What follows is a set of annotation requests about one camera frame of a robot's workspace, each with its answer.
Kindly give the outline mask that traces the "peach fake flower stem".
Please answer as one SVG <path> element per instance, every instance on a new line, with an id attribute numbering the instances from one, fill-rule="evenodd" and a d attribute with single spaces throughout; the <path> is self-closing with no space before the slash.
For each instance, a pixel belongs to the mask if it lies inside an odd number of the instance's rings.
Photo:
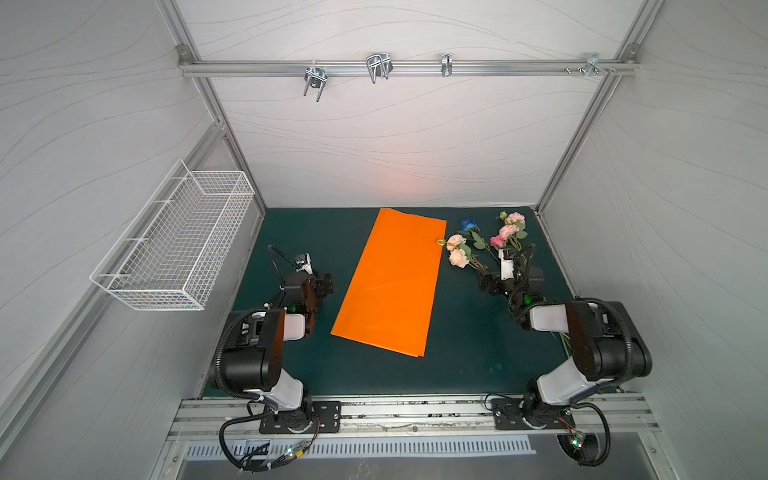
<path id="1" fill-rule="evenodd" d="M 471 250 L 465 236 L 454 234 L 448 238 L 439 239 L 436 243 L 448 251 L 451 265 L 461 269 L 470 267 L 481 275 L 489 273 L 487 267 L 477 259 Z"/>

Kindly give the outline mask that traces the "blue fake flower stem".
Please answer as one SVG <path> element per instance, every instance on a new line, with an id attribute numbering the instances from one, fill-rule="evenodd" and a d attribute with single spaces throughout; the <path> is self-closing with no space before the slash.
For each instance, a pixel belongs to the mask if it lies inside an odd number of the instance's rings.
<path id="1" fill-rule="evenodd" d="M 498 254 L 491 247 L 490 243 L 481 235 L 477 222 L 470 217 L 467 217 L 459 222 L 458 233 L 462 235 L 467 241 L 472 243 L 475 250 L 482 250 L 492 258 L 499 262 Z"/>

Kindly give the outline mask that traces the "orange wrapping paper sheet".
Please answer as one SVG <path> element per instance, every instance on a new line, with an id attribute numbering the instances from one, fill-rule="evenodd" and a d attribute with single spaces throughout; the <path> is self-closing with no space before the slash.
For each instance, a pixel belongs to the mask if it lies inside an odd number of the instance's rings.
<path id="1" fill-rule="evenodd" d="M 422 357 L 447 222 L 379 210 L 331 334 Z"/>

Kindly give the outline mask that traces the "pink fake flower stem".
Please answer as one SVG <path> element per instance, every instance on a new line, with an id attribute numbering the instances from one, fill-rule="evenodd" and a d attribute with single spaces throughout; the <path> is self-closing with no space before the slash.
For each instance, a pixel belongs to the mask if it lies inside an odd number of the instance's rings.
<path id="1" fill-rule="evenodd" d="M 526 230 L 526 218 L 519 212 L 507 213 L 502 211 L 499 214 L 499 220 L 502 225 L 498 233 L 491 238 L 491 247 L 496 251 L 503 248 L 514 248 L 521 251 L 523 248 L 535 248 L 533 243 L 525 244 L 524 240 L 528 236 Z M 546 302 L 546 298 L 534 303 L 513 303 L 506 298 L 507 311 L 510 317 L 522 328 L 531 329 L 531 320 L 529 315 L 529 308 L 535 304 Z"/>

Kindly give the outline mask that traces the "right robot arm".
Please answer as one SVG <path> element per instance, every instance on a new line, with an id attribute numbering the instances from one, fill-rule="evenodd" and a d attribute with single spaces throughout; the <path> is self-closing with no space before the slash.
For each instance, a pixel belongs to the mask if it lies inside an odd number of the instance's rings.
<path id="1" fill-rule="evenodd" d="M 648 376 L 652 357 L 621 302 L 587 297 L 545 300 L 543 273 L 531 265 L 534 252 L 532 245 L 520 252 L 500 249 L 500 271 L 485 275 L 481 285 L 506 297 L 508 314 L 522 329 L 557 334 L 565 341 L 564 362 L 531 380 L 521 399 L 503 397 L 492 404 L 501 420 L 522 420 L 530 428 L 546 429 L 592 395 Z"/>

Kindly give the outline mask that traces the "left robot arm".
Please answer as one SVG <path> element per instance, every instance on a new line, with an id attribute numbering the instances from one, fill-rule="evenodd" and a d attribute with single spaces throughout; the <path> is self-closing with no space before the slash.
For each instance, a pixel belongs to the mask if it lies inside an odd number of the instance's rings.
<path id="1" fill-rule="evenodd" d="M 235 312 L 214 349 L 208 382 L 225 394 L 263 403 L 277 413 L 311 416 L 307 387 L 283 367 L 284 346 L 308 338 L 322 300 L 334 291 L 332 276 L 318 274 L 308 253 L 289 258 L 268 247 L 273 266 L 281 257 L 293 272 L 277 273 L 278 293 L 260 307 Z"/>

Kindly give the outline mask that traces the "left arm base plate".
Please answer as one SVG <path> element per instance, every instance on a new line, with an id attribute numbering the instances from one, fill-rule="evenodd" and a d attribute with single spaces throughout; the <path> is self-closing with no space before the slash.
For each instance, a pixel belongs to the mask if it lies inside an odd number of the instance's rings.
<path id="1" fill-rule="evenodd" d="M 338 433 L 341 410 L 340 401 L 313 401 L 309 410 L 297 409 L 269 414 L 260 421 L 259 433 L 263 435 Z"/>

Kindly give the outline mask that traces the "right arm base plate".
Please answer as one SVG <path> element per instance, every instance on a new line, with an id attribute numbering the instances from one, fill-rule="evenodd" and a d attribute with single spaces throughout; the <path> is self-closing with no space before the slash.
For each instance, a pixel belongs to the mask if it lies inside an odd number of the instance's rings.
<path id="1" fill-rule="evenodd" d="M 500 431 L 570 430 L 575 421 L 565 407 L 524 397 L 491 396 L 485 401 L 493 426 Z"/>

